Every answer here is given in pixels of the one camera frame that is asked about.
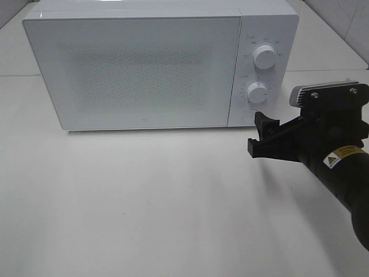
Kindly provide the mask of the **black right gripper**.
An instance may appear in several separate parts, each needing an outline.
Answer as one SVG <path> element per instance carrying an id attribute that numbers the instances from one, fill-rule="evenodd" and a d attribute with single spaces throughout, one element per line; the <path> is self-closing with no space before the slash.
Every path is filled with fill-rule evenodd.
<path id="1" fill-rule="evenodd" d="M 249 138 L 247 150 L 252 158 L 303 163 L 313 173 L 368 173 L 367 103 L 368 85 L 358 81 L 294 87 L 289 104 L 301 115 L 281 125 L 256 112 L 259 140 Z"/>

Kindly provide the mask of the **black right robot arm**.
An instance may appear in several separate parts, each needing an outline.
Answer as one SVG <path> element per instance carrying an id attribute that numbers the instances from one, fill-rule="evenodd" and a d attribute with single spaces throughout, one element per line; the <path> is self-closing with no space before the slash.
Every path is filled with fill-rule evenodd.
<path id="1" fill-rule="evenodd" d="M 257 140 L 248 140 L 252 158 L 303 163 L 351 213 L 354 233 L 368 248 L 368 85 L 340 81 L 295 87 L 289 104 L 300 109 L 295 119 L 280 124 L 258 111 Z"/>

